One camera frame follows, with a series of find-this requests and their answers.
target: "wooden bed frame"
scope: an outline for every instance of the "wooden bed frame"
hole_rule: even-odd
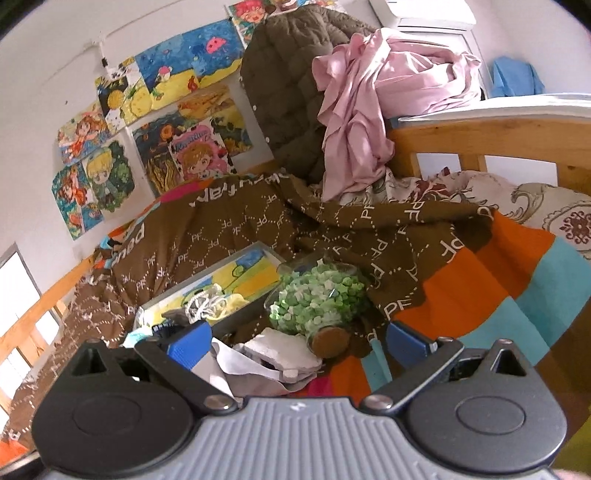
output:
[[[420,177],[418,153],[458,154],[462,170],[486,171],[485,155],[530,158],[555,163],[558,185],[591,195],[591,121],[561,118],[507,117],[442,121],[391,130],[396,155],[389,166],[396,176]],[[249,173],[271,173],[275,161],[263,163]],[[86,258],[47,290],[2,337],[0,364],[17,349],[33,366],[48,348],[35,324],[49,311],[63,317],[62,299],[92,266]],[[9,413],[10,398],[0,390],[0,408]]]

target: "metal screw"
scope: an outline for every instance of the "metal screw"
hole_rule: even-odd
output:
[[[209,395],[203,404],[209,410],[227,410],[234,405],[234,401],[226,395]]]
[[[363,404],[371,410],[388,410],[394,406],[394,400],[386,395],[370,395],[365,397]]]

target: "drawing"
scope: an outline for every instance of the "drawing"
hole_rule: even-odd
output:
[[[102,210],[114,212],[134,191],[134,178],[119,141],[95,150],[82,165]]]
[[[295,10],[298,8],[299,2],[298,0],[269,0],[270,3],[277,7],[279,12],[289,12],[291,10]]]
[[[152,110],[152,97],[133,57],[111,70],[108,77],[98,77],[95,86],[111,135]]]
[[[339,3],[339,0],[298,0],[299,7],[303,7],[304,5],[318,5],[319,7],[328,8],[329,10],[347,13],[347,10],[345,10],[345,7]]]
[[[268,16],[265,10],[265,0],[245,0],[228,7],[232,21],[247,46],[252,40],[256,26]]]
[[[168,150],[168,140],[193,124],[193,121],[174,112],[134,131],[135,144],[156,198],[182,183],[182,177]]]
[[[235,72],[244,47],[230,19],[191,30],[135,56],[154,109]]]
[[[217,179],[235,173],[222,137],[213,130],[211,118],[175,135],[168,149],[185,181]]]
[[[184,307],[193,295],[207,287],[217,284],[224,295],[240,294],[251,302],[268,292],[279,281],[277,267],[281,264],[272,251],[251,248],[233,261],[223,260],[222,265],[207,276],[195,275],[194,281],[171,293],[164,293],[155,303],[142,311],[140,323],[154,325],[162,321],[162,314],[172,309]]]
[[[100,207],[80,165],[62,169],[53,179],[51,191],[74,240],[103,221]]]
[[[72,118],[57,133],[57,144],[65,165],[72,165],[100,147],[111,135],[98,101]]]
[[[178,104],[178,111],[194,123],[212,117],[213,130],[222,137],[231,157],[252,148],[242,114],[226,85],[191,95]]]

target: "pink shirt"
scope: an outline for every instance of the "pink shirt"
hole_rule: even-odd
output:
[[[390,28],[356,33],[316,57],[312,73],[324,102],[322,200],[363,190],[381,178],[394,155],[384,118],[422,115],[480,99],[480,60],[469,53]]]

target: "black plastic mount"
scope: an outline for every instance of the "black plastic mount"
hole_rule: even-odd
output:
[[[200,419],[236,412],[233,399],[168,357],[175,338],[144,340],[135,351],[82,345],[33,420],[45,466],[79,478],[138,475],[181,451]],[[411,443],[454,471],[511,476],[548,466],[566,419],[519,349],[509,340],[488,351],[437,343],[359,409],[395,419]],[[220,395],[225,408],[208,408]]]
[[[550,465],[566,437],[566,418],[517,346],[498,340],[486,351],[453,339],[438,343],[361,409],[396,416],[427,455],[457,471],[513,475]],[[385,408],[376,410],[376,398]]]

